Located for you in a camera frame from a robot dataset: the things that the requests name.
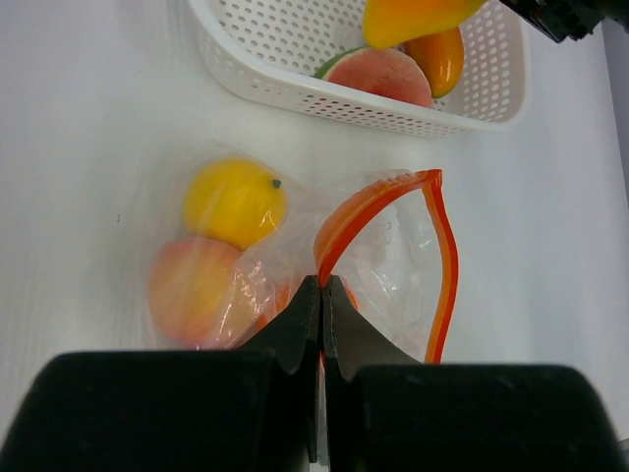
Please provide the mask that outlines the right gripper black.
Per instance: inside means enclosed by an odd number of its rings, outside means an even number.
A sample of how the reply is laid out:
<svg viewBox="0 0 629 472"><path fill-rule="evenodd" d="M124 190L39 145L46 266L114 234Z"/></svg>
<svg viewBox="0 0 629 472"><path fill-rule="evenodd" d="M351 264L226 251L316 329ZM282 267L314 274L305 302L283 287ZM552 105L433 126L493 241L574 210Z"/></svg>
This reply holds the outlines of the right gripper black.
<svg viewBox="0 0 629 472"><path fill-rule="evenodd" d="M555 43L581 40L605 19L628 31L628 0L500 0Z"/></svg>

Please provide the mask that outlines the yellow orange fake mango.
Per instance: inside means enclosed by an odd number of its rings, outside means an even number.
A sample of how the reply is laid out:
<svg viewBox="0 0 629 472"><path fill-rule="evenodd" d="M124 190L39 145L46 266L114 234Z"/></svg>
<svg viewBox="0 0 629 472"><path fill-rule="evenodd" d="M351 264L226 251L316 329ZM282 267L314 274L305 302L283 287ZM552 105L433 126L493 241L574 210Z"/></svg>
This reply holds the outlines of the yellow orange fake mango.
<svg viewBox="0 0 629 472"><path fill-rule="evenodd" d="M433 98L451 93L461 79L465 51L458 27L411 39L406 53L415 60L428 79Z"/></svg>

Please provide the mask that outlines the fake watermelon slice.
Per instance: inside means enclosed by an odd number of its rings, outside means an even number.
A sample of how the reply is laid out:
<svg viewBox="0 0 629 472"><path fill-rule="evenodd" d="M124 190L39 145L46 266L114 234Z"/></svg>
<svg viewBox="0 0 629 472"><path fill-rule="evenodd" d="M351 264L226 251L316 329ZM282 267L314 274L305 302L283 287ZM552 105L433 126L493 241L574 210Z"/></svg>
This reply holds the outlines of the fake watermelon slice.
<svg viewBox="0 0 629 472"><path fill-rule="evenodd" d="M428 79L408 55L361 46L323 63L314 78L426 108L432 107Z"/></svg>

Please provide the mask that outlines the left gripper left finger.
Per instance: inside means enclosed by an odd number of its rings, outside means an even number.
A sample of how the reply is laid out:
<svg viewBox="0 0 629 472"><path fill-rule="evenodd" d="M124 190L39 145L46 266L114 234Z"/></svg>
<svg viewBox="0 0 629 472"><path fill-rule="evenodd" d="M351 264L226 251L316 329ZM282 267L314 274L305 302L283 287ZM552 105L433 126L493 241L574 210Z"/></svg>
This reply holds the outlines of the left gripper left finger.
<svg viewBox="0 0 629 472"><path fill-rule="evenodd" d="M77 352L35 377L5 471L306 471L317 459L317 279L231 350Z"/></svg>

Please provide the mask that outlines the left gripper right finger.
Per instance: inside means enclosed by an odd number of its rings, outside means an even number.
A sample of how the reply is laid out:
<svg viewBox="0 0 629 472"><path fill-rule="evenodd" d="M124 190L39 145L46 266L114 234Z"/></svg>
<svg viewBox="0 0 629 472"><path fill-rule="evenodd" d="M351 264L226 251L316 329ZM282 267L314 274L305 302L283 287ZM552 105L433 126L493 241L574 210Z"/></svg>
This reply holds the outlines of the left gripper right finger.
<svg viewBox="0 0 629 472"><path fill-rule="evenodd" d="M421 363L321 292L334 471L624 471L598 393L560 365Z"/></svg>

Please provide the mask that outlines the clear zip top bag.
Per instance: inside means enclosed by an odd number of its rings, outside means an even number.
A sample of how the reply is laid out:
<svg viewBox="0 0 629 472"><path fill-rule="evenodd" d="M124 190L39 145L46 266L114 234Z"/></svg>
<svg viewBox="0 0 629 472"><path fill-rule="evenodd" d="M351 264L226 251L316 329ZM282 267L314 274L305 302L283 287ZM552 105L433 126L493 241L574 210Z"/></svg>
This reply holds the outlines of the clear zip top bag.
<svg viewBox="0 0 629 472"><path fill-rule="evenodd" d="M173 237L202 237L183 223L189 185L209 163L179 176L170 198ZM447 215L439 169L406 169L352 175L305 187L279 171L288 199L281 226L241 251L278 289L276 315L304 278L320 284L338 277L353 307L381 334L414 358L437 364L458 291L458 250Z"/></svg>

